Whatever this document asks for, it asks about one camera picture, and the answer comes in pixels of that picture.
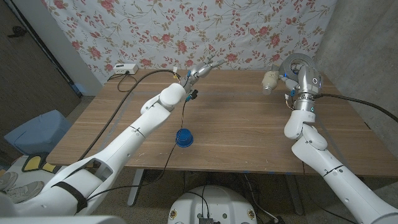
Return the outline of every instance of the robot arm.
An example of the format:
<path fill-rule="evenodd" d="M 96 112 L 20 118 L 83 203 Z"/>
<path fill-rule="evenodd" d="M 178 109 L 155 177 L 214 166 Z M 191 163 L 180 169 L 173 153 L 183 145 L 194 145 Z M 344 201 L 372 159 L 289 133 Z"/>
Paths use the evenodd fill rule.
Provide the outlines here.
<path fill-rule="evenodd" d="M 285 83 L 288 88 L 291 82 Z M 316 170 L 359 223 L 397 223 L 398 210 L 380 199 L 368 186 L 330 153 L 327 141 L 313 126 L 315 122 L 313 95 L 319 94 L 322 78 L 310 67 L 298 73 L 298 98 L 284 133 L 297 139 L 293 153 Z"/>
<path fill-rule="evenodd" d="M 175 105 L 193 92 L 192 86 L 200 77 L 207 76 L 212 68 L 221 65 L 223 61 L 207 63 L 196 66 L 192 70 L 195 71 L 194 75 L 188 73 L 183 78 L 185 82 L 173 83 L 150 99 L 142 107 L 141 116 L 105 149 L 60 171 L 38 196 L 14 205 L 11 214 L 25 217 L 91 214 L 107 193 L 89 201 L 87 198 L 113 185 L 121 169 L 145 138 L 166 121 Z M 100 164 L 94 174 L 85 169 L 92 163 Z"/>

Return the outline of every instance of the blue cup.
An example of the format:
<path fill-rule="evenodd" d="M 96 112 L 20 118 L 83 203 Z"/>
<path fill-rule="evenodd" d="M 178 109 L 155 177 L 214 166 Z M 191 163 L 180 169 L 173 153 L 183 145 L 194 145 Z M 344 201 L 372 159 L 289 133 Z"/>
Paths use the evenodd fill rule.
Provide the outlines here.
<path fill-rule="evenodd" d="M 177 131 L 175 142 L 180 147 L 188 147 L 193 143 L 193 136 L 188 129 L 182 128 Z"/>

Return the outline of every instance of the floral fabric backdrop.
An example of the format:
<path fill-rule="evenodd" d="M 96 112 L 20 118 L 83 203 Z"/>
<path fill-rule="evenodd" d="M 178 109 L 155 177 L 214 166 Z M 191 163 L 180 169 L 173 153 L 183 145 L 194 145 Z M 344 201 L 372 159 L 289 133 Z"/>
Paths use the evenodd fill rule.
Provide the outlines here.
<path fill-rule="evenodd" d="M 293 52 L 311 57 L 337 0 L 42 0 L 104 84 L 115 63 L 189 69 L 265 69 Z"/>

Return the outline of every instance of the gray wall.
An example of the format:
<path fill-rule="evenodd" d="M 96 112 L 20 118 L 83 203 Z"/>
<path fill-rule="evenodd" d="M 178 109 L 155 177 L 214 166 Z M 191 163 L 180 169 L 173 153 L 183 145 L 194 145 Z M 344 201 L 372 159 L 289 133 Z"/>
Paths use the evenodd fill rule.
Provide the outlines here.
<path fill-rule="evenodd" d="M 86 96 L 95 96 L 103 86 L 88 69 L 41 1 L 13 1 L 81 93 Z"/>
<path fill-rule="evenodd" d="M 315 56 L 318 69 L 343 95 L 370 101 L 396 116 L 397 12 L 395 0 L 339 0 Z M 376 109 L 352 105 L 398 157 L 398 123 Z"/>

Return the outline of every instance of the white power strip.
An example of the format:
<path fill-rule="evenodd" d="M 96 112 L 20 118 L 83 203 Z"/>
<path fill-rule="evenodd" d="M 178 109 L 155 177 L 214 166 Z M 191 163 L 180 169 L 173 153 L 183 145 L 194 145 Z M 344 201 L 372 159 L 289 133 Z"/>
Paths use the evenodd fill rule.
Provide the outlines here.
<path fill-rule="evenodd" d="M 136 64 L 117 63 L 113 67 L 113 72 L 115 74 L 135 74 L 137 71 L 138 71 L 138 66 Z"/>

